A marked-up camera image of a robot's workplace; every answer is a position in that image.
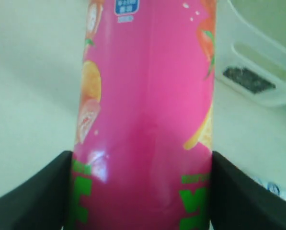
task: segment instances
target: blue sticker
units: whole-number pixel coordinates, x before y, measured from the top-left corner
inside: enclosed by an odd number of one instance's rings
[[[138,7],[139,0],[115,0],[115,13],[117,15],[136,13]]]

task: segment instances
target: snack can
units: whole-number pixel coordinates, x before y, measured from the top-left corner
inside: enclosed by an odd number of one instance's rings
[[[91,0],[66,230],[206,230],[215,0]]]

